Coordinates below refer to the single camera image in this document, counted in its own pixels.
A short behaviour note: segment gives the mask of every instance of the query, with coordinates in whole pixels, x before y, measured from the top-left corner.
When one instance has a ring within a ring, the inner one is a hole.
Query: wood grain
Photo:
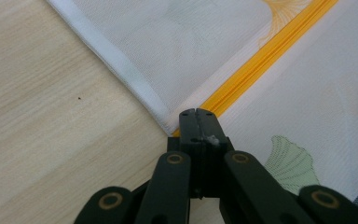
[[[0,224],[73,223],[97,190],[135,189],[167,135],[43,0],[0,0]],[[223,223],[217,200],[190,223]]]

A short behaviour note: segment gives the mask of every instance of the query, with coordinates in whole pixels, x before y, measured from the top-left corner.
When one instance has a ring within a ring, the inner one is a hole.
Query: white cloth
[[[49,2],[172,133],[310,0]]]
[[[236,149],[254,154],[262,163],[277,144],[292,147],[279,159],[290,158],[279,164],[288,167],[282,168],[281,183],[295,185],[298,176],[310,176],[301,172],[313,170],[314,183],[354,200],[358,195],[358,1],[305,51],[298,53],[303,43],[297,44],[270,70],[287,68],[279,75],[268,71],[220,122]],[[274,143],[277,136],[284,137],[281,143]],[[305,162],[310,158],[313,167]]]
[[[49,2],[167,133],[282,29],[279,0]],[[311,1],[285,2],[297,7],[283,25]],[[358,1],[340,0],[219,120],[286,189],[320,183],[353,200]]]

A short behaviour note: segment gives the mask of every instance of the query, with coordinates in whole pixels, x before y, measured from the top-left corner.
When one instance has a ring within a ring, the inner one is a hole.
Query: yellow line
[[[214,112],[217,117],[222,115],[336,2],[312,1],[214,92],[201,108]],[[179,136],[179,130],[172,135]]]

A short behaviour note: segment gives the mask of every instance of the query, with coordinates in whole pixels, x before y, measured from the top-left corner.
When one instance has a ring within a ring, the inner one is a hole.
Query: black clamp
[[[75,224],[185,224],[190,198],[220,198],[226,223],[358,223],[358,207],[322,186],[299,195],[284,190],[251,154],[234,150],[216,116],[189,109],[179,116],[180,137],[152,178],[130,192],[110,187],[95,193]]]

